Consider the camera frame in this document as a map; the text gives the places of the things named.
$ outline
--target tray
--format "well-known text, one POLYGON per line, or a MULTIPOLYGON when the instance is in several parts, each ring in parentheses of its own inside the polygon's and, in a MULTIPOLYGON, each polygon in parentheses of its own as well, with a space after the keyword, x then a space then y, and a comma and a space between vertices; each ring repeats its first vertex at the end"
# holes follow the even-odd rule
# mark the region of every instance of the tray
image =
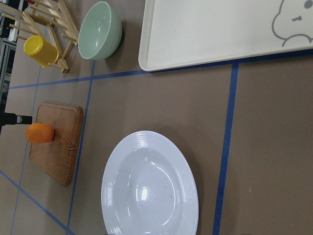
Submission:
POLYGON ((146 0, 139 64, 156 71, 313 48, 311 3, 146 0))

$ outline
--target plate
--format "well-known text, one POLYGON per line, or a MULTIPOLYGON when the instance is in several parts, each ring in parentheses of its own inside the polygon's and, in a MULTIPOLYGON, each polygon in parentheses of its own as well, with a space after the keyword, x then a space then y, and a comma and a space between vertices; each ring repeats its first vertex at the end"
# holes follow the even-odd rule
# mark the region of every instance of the plate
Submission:
POLYGON ((166 137, 139 131, 125 137, 105 167, 101 188, 112 235, 195 235, 196 184, 180 150, 166 137))

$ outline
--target orange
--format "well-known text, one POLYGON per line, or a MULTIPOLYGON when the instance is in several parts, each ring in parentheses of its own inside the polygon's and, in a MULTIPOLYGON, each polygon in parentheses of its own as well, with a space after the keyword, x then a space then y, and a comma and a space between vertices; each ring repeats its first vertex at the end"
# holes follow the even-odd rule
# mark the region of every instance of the orange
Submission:
POLYGON ((30 143, 47 143, 53 140, 54 128, 47 123, 33 123, 25 132, 25 137, 30 143))

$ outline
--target cup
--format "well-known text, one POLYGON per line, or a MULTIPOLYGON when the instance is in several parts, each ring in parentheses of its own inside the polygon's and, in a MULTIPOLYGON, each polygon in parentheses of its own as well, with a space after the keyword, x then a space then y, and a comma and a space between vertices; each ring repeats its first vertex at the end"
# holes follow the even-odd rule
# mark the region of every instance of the cup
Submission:
POLYGON ((58 49, 39 35, 34 35, 26 40, 24 52, 42 67, 48 67, 49 63, 54 64, 59 57, 58 49))

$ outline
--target bowl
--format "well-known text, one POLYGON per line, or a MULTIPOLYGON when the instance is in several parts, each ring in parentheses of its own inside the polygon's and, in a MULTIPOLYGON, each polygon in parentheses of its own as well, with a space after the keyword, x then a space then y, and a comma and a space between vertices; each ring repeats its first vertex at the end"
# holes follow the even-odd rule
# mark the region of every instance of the bowl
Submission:
POLYGON ((105 1, 96 3, 86 14, 78 37, 80 55, 88 60, 111 56, 122 37, 122 23, 105 1))

